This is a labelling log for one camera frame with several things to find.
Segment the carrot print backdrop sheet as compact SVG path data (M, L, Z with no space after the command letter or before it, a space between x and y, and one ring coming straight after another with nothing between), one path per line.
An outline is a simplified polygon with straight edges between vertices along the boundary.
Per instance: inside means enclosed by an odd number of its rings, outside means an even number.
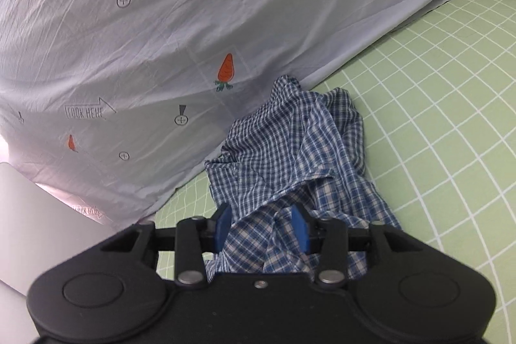
M287 74L313 87L447 0L1 0L12 167L114 227L160 209Z

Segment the blue plaid shirt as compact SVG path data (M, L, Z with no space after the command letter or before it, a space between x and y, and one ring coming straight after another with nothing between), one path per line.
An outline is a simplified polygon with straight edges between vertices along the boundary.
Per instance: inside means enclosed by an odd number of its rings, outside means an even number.
M205 164L215 204L232 210L223 249L205 264L208 277L314 275L318 257L301 251L291 222L297 204L351 228L399 227L367 179L365 160L364 123L348 91L309 92L278 78L269 100L233 123L220 156Z

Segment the white rounded board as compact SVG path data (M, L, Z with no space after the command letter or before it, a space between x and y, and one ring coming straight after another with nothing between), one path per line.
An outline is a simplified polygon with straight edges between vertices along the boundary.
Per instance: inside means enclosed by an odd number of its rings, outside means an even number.
M114 234L6 162L0 190L1 280L24 296L39 275Z

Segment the green grid cutting mat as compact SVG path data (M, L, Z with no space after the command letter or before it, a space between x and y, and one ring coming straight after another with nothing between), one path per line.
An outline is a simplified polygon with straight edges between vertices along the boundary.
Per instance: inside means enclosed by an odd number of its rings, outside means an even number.
M318 86L348 91L367 174L403 229L497 293L486 339L515 340L515 0L451 0Z

